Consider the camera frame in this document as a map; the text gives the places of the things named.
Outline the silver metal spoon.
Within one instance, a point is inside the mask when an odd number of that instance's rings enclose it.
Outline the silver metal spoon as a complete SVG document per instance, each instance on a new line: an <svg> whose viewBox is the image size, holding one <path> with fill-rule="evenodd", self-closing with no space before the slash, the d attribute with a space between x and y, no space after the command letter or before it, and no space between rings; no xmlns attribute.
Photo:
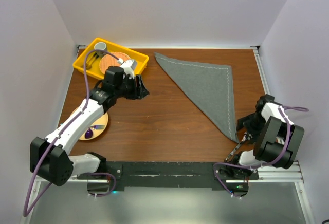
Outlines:
<svg viewBox="0 0 329 224"><path fill-rule="evenodd" d="M243 145L241 141L235 146L235 148L228 154L228 156L225 158L224 162L228 162L229 159L237 152L237 150Z"/></svg>

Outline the grey cloth napkin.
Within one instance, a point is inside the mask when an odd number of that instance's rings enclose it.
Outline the grey cloth napkin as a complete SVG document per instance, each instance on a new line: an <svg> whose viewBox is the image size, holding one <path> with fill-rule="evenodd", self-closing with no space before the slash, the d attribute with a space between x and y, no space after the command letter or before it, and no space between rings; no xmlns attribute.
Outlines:
<svg viewBox="0 0 329 224"><path fill-rule="evenodd" d="M204 115L228 139L238 142L232 67L154 55L165 73Z"/></svg>

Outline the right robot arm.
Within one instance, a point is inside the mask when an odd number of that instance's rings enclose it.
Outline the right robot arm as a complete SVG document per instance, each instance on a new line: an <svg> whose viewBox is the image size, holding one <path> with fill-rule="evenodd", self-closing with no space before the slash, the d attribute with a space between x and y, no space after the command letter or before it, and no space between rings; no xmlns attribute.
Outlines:
<svg viewBox="0 0 329 224"><path fill-rule="evenodd" d="M307 108L284 106L274 96L265 94L259 98L255 112L237 121L237 130L245 129L243 142L250 142L254 148L233 155L228 162L229 174L241 179L247 170L263 166L288 169L292 166L301 141L304 128L295 125L286 110L307 112Z"/></svg>

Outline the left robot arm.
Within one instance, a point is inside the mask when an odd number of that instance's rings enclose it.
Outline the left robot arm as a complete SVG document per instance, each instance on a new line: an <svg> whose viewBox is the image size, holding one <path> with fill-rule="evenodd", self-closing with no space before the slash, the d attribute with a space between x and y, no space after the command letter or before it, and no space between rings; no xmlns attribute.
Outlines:
<svg viewBox="0 0 329 224"><path fill-rule="evenodd" d="M101 179L106 174L102 156L87 153L70 156L79 138L91 125L116 104L119 98L143 99L149 94L142 76L129 67L111 66L103 80L89 90L75 112L44 139L36 137L30 144L30 171L48 182L62 186L71 176L90 174Z"/></svg>

